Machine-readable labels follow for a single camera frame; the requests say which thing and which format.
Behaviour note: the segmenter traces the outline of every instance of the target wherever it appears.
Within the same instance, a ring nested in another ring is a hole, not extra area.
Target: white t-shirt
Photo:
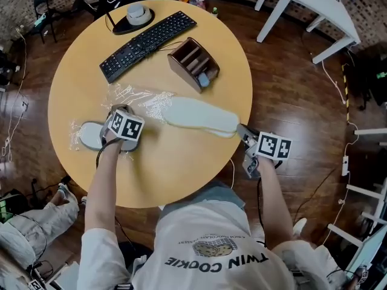
[[[156,227],[155,251],[130,276],[114,233],[91,229],[82,237],[78,290],[329,289],[310,244],[285,242],[270,251],[250,235],[235,204],[204,201],[175,210]]]

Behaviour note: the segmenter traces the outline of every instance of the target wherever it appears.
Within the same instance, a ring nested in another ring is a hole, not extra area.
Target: small blue object
[[[206,73],[202,72],[198,76],[200,86],[207,87],[210,84],[209,78],[206,76]]]

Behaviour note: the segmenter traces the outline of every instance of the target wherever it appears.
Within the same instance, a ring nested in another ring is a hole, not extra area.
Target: black lamp base
[[[144,27],[148,26],[155,19],[155,12],[152,9],[149,9],[149,11],[151,12],[151,18],[150,18],[150,20],[148,20],[144,24],[142,24],[142,25],[131,25],[128,22],[126,16],[125,16],[118,23],[116,23],[116,25],[113,28],[112,32],[115,35],[119,36],[121,34],[126,34],[126,33],[130,33],[130,32],[134,32],[134,31],[137,31],[137,30],[139,30],[141,28],[144,28]]]

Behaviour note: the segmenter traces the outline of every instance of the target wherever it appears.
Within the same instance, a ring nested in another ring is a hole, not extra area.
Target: sneaker
[[[301,218],[296,222],[296,224],[293,226],[293,235],[299,237],[301,235],[302,229],[304,229],[304,226],[307,224],[308,219]]]
[[[75,197],[74,193],[70,191],[67,185],[63,183],[59,183],[58,190],[61,191],[64,194],[64,198],[67,201],[76,201],[78,202],[77,198]]]
[[[86,202],[87,202],[87,196],[83,196],[82,199],[79,202],[79,205],[86,206]]]

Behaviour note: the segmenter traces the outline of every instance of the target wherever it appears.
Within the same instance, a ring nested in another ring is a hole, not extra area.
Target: table
[[[198,94],[172,72],[167,62],[169,51],[160,51],[133,67],[118,82],[197,98],[238,114],[241,123],[246,124],[252,106],[252,77],[246,55],[232,32],[219,19],[194,5],[171,0],[141,3],[155,11],[152,24],[179,10],[194,19],[198,25],[171,43],[184,41],[188,36],[196,39],[218,62],[220,74],[209,89]],[[118,22],[127,8],[112,11],[113,20]],[[96,171],[97,153],[69,150],[69,124],[74,119],[105,121],[107,111],[101,103],[108,82],[99,64],[144,29],[115,36],[102,17],[79,35],[56,70],[48,102],[50,136],[64,169],[86,191]],[[140,147],[132,153],[133,160],[119,159],[117,205],[155,207],[193,193],[227,164],[239,143],[237,135],[225,139],[161,123],[154,130],[145,126]]]
[[[343,47],[356,42],[360,43],[359,35],[355,29],[351,16],[348,14],[341,1],[337,0],[279,0],[270,17],[267,19],[261,32],[256,38],[257,42],[261,43],[266,35],[272,29],[281,13],[285,10],[290,1],[300,3],[310,10],[315,11],[319,16],[308,26],[307,31],[310,32],[316,28],[324,19],[329,20],[332,24],[337,26],[345,33],[345,36],[335,42],[332,46],[313,58],[313,63],[319,63],[329,57],[330,55],[341,50]],[[255,10],[259,11],[264,0],[258,0],[255,5]]]

